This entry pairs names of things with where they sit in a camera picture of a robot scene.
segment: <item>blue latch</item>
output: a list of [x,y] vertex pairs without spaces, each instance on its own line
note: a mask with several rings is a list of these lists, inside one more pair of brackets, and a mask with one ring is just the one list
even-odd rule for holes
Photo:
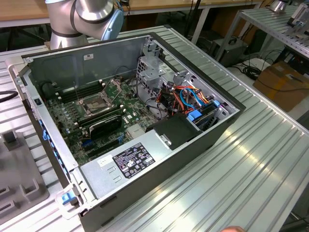
[[75,200],[76,196],[74,195],[73,190],[71,190],[70,192],[63,194],[61,196],[61,199],[62,199],[62,204],[65,205],[65,204]]
[[47,140],[47,132],[46,132],[46,130],[43,130],[43,139]]
[[188,118],[191,121],[194,121],[196,118],[200,117],[202,114],[198,110],[194,110],[188,114]]
[[217,107],[219,107],[219,105],[220,105],[220,102],[217,101],[217,100],[214,100],[213,103],[214,103]]

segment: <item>white label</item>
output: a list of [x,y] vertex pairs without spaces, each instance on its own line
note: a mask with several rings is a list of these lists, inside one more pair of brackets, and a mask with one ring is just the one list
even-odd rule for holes
[[149,157],[148,159],[146,159],[145,161],[148,163],[149,161],[151,161],[153,158]]
[[105,156],[105,157],[99,159],[97,162],[98,162],[100,167],[103,167],[106,164],[112,162],[112,155]]
[[84,55],[84,60],[93,59],[93,54]]

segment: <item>wooden table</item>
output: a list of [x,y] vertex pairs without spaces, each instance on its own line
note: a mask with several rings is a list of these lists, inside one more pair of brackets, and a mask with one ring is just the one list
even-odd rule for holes
[[[202,0],[203,9],[192,41],[196,43],[210,8],[239,5],[259,7],[262,0]],[[191,0],[130,0],[130,14],[141,15],[160,12],[190,10]],[[125,15],[129,8],[124,6]],[[0,28],[49,23],[44,0],[0,0]]]

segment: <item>ridged aluminum surface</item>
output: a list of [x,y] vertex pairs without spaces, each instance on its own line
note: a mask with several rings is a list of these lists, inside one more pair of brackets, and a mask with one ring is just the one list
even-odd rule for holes
[[240,12],[239,17],[309,58],[308,42],[306,42],[306,45],[299,38],[286,34],[287,30],[291,28],[287,22],[296,9],[297,6],[287,6],[284,14],[274,13],[267,8],[243,10]]
[[[309,182],[308,132],[174,30],[156,27],[124,32],[119,37],[150,31],[185,55],[247,109],[210,150],[100,231],[216,232],[227,225],[240,225],[253,232],[278,231]],[[1,54],[0,90],[14,89],[2,61],[39,50],[46,48]],[[171,57],[166,59],[179,67]],[[0,104],[0,118],[1,131],[23,131],[51,194],[46,201],[1,225],[0,231],[83,231],[77,216],[65,220],[57,208],[53,196],[61,185],[20,100]]]

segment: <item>power supply label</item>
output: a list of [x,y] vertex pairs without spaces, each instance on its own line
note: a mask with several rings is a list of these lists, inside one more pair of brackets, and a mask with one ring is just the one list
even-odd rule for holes
[[141,143],[113,157],[125,178],[129,179],[155,162]]

